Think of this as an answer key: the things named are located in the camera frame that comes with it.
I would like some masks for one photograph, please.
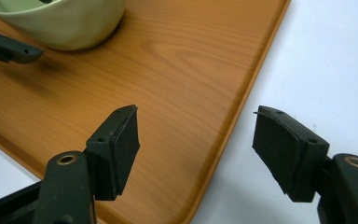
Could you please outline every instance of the black bracket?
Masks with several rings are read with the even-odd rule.
[[[8,63],[32,63],[42,54],[43,50],[24,44],[15,39],[0,35],[0,61]]]
[[[358,156],[327,157],[329,144],[281,110],[260,106],[253,148],[293,202],[321,195],[321,223],[358,223]]]
[[[0,223],[97,223],[94,196],[113,201],[123,193],[140,147],[136,111],[115,110],[84,152],[53,157],[42,181],[0,199]]]

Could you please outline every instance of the wood grain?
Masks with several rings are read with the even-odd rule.
[[[116,108],[135,104],[141,149],[102,223],[189,222],[255,81],[288,0],[129,0],[116,31],[83,51],[0,63],[0,145],[42,178],[83,150]]]

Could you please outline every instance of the metal screw head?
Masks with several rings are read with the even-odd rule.
[[[344,158],[344,161],[347,164],[350,164],[350,165],[358,168],[358,157],[347,156],[347,157]]]

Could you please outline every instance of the wooden tray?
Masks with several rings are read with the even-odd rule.
[[[0,148],[43,178],[48,160],[83,150],[116,108],[135,104],[141,149],[102,223],[182,223],[195,214],[288,0],[128,0],[101,46],[0,63]]]

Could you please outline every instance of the white table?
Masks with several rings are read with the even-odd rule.
[[[358,1],[292,0],[193,224],[319,222],[319,196],[292,203],[252,149],[259,105],[358,155]],[[0,198],[37,180],[0,151]]]

